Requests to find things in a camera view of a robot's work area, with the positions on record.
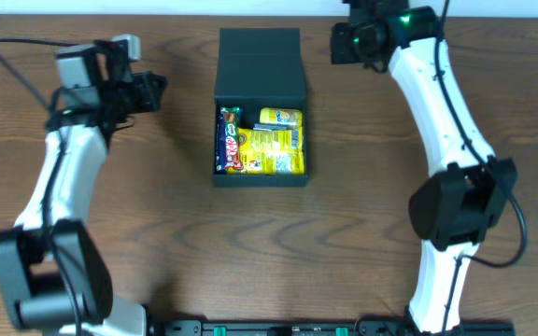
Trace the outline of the black box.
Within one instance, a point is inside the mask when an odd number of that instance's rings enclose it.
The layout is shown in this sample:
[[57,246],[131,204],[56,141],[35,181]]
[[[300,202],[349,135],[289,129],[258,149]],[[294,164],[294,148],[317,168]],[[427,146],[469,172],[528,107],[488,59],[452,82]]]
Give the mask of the black box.
[[[216,74],[214,168],[218,187],[303,187],[308,182],[306,83],[297,28],[223,28]],[[264,107],[303,114],[303,175],[232,175],[216,171],[217,122],[222,107],[240,107],[238,129],[254,130]]]

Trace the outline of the yellow Mentos gum bottle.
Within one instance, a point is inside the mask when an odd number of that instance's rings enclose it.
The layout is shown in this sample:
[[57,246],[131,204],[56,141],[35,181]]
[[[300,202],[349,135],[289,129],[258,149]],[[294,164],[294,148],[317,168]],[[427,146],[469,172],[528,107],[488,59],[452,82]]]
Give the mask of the yellow Mentos gum bottle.
[[298,109],[264,107],[260,111],[259,123],[299,128],[303,126],[303,114]]

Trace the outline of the KitKat chocolate bar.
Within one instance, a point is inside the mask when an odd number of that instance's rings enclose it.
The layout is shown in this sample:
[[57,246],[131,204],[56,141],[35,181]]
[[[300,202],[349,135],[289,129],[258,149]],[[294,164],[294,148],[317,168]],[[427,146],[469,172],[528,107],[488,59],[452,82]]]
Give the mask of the KitKat chocolate bar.
[[235,171],[243,169],[240,159],[238,141],[238,117],[241,112],[240,107],[222,107],[220,113],[223,116],[223,156],[225,169],[232,168]]

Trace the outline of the yellow snack bag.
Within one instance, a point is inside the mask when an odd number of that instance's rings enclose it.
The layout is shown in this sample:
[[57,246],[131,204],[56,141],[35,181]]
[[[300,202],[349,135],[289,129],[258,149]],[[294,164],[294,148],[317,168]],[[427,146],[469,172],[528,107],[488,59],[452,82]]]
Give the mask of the yellow snack bag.
[[303,175],[303,129],[259,131],[238,129],[243,168],[228,169],[232,175]]

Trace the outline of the purple Dairy Milk bar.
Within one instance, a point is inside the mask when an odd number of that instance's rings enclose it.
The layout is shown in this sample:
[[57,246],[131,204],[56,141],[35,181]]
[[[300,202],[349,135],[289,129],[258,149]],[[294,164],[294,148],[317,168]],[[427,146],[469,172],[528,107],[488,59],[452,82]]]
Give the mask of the purple Dairy Milk bar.
[[222,114],[218,116],[217,122],[217,134],[216,134],[216,171],[220,174],[224,174],[226,171],[226,135],[225,135],[225,121]]

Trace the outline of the blue Eclipse mint pack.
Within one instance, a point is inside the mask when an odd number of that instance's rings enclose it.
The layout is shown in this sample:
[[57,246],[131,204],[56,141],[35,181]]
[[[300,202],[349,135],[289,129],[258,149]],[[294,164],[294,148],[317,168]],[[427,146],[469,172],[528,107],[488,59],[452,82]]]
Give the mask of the blue Eclipse mint pack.
[[286,125],[255,123],[253,129],[256,131],[272,132],[289,130],[290,127]]

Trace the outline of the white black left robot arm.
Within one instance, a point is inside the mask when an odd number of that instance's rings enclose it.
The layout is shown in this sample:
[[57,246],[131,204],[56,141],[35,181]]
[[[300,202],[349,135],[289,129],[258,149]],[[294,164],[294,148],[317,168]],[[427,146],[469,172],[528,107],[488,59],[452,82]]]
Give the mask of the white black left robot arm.
[[135,35],[61,42],[60,86],[41,100],[46,154],[14,226],[0,231],[0,293],[11,325],[46,335],[146,335],[144,306],[116,296],[87,231],[94,185],[115,132],[161,107],[166,79],[131,66]]

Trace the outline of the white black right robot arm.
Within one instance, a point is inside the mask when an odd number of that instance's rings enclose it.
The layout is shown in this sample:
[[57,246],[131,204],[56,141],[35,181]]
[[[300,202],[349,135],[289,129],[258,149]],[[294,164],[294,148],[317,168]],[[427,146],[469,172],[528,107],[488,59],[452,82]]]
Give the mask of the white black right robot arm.
[[479,131],[449,60],[446,17],[405,1],[352,1],[332,28],[331,61],[389,74],[409,105],[429,176],[408,213],[420,240],[415,292],[400,317],[357,321],[360,335],[511,335],[512,323],[460,318],[460,298],[479,246],[506,206],[516,206],[517,168]]

